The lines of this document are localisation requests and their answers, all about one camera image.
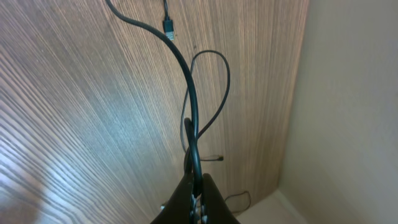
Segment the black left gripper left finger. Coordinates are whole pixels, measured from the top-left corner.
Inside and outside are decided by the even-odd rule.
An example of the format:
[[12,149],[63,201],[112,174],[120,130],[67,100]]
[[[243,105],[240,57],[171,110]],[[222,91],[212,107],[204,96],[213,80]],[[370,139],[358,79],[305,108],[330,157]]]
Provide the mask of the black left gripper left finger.
[[193,174],[185,174],[164,209],[151,224],[191,224]]

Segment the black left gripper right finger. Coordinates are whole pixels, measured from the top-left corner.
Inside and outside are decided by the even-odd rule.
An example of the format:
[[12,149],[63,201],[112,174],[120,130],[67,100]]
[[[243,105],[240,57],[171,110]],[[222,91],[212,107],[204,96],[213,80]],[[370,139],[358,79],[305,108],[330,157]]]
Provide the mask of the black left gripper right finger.
[[224,202],[210,174],[203,174],[201,222],[205,224],[239,224]]

